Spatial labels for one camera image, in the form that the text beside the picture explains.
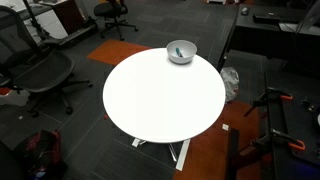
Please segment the black marker with teal cap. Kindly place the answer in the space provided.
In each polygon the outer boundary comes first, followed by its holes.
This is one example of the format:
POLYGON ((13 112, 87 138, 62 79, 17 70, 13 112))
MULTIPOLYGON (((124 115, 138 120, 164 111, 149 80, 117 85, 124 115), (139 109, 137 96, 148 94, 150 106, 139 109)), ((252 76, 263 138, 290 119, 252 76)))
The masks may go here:
POLYGON ((183 57, 183 55, 182 55, 182 53, 181 53, 181 51, 180 51, 179 48, 176 48, 176 53, 177 53, 177 55, 178 55, 179 57, 183 57))

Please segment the white round table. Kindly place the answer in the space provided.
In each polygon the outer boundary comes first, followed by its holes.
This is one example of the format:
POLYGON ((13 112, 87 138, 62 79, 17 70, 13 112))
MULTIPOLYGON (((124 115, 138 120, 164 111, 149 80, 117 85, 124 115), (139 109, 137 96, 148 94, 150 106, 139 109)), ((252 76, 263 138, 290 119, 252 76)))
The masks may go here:
POLYGON ((153 48, 116 65, 102 97, 112 122, 136 140, 181 143, 182 149, 171 153, 181 171, 191 139, 221 115, 225 86, 215 67, 202 57, 179 65, 169 60, 164 48, 153 48))

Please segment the white plastic bag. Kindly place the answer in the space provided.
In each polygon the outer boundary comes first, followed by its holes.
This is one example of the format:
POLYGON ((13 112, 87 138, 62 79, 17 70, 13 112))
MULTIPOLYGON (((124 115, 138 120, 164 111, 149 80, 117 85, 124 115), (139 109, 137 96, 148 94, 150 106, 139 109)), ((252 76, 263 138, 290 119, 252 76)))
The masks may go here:
POLYGON ((239 75, 235 68, 233 67, 225 67, 221 70, 220 75, 224 82, 225 86, 225 102, 229 103, 233 101, 237 95, 239 90, 239 75))

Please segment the black swivel chair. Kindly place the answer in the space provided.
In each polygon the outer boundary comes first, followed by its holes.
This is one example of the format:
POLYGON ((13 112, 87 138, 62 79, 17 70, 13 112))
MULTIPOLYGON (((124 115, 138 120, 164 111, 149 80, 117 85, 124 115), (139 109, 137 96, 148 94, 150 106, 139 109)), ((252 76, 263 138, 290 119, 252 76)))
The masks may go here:
POLYGON ((119 17, 128 13, 128 7, 124 0, 105 0, 94 7, 94 15, 103 17, 105 20, 105 28, 100 32, 100 37, 104 38, 105 33, 112 28, 116 28, 119 39, 124 40, 120 27, 132 27, 135 32, 138 31, 136 25, 129 24, 125 19, 118 20, 119 17))

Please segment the grey computer mouse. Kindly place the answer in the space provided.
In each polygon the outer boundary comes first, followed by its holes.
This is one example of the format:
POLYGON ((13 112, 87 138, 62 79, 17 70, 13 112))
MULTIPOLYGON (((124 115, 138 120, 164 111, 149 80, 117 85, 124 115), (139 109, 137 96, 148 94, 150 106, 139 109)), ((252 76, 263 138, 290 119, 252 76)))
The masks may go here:
POLYGON ((248 8, 248 7, 242 8, 241 14, 242 14, 242 15, 248 15, 248 14, 249 14, 249 8, 248 8))

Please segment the black keyboard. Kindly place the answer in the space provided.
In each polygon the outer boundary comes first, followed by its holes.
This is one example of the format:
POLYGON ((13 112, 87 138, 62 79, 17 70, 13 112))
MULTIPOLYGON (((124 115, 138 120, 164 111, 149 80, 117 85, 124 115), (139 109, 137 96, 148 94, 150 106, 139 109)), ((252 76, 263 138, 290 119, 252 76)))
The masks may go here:
POLYGON ((279 17, 276 15, 255 13, 253 15, 253 21, 255 23, 275 24, 279 22, 279 17))

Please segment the black desk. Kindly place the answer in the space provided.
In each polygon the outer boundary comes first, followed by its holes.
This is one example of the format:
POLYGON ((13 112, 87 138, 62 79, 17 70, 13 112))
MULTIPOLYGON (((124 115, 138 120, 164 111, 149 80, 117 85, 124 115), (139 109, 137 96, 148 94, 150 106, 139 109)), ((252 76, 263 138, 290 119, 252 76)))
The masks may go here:
POLYGON ((221 71, 230 50, 278 58, 299 64, 319 63, 319 16, 307 18, 302 9, 241 4, 217 64, 221 71), (248 15, 241 10, 249 8, 248 15), (275 24, 255 23, 255 13, 276 15, 275 24))

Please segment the black mesh office chair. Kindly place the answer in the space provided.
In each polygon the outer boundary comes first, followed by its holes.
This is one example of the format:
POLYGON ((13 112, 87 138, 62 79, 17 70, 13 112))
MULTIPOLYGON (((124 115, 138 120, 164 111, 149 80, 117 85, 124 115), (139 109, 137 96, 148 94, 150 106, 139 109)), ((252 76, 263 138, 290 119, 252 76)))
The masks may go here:
POLYGON ((65 105, 65 113, 73 108, 63 89, 77 84, 92 87, 90 80, 70 81, 75 62, 56 49, 42 49, 31 37, 18 12, 0 6, 0 74, 1 87, 28 91, 35 104, 28 110, 38 117, 38 106, 51 93, 57 94, 65 105))

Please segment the black and red backpack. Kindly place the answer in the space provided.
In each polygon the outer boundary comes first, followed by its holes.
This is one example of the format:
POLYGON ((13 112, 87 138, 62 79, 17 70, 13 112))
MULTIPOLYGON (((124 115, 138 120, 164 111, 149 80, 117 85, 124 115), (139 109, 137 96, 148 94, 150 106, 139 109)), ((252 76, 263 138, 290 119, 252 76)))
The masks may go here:
POLYGON ((67 170, 62 160, 61 135, 41 130, 20 142, 13 150, 27 180, 62 180, 67 170))

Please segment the orange handled clamp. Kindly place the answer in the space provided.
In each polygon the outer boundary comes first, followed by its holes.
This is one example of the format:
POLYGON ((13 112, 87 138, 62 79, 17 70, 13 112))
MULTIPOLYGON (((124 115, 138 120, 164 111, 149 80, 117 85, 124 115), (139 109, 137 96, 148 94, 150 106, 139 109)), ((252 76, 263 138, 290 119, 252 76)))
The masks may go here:
POLYGON ((275 129, 270 129, 270 131, 267 134, 255 139, 253 141, 253 144, 266 146, 273 139, 280 140, 281 142, 286 143, 291 149, 294 149, 297 151, 305 151, 306 150, 305 143, 302 140, 293 138, 290 135, 288 135, 284 132, 275 130, 275 129))
POLYGON ((256 107, 265 106, 270 99, 292 100, 293 95, 281 89, 268 87, 264 93, 251 102, 251 107, 246 111, 244 117, 247 117, 256 107))

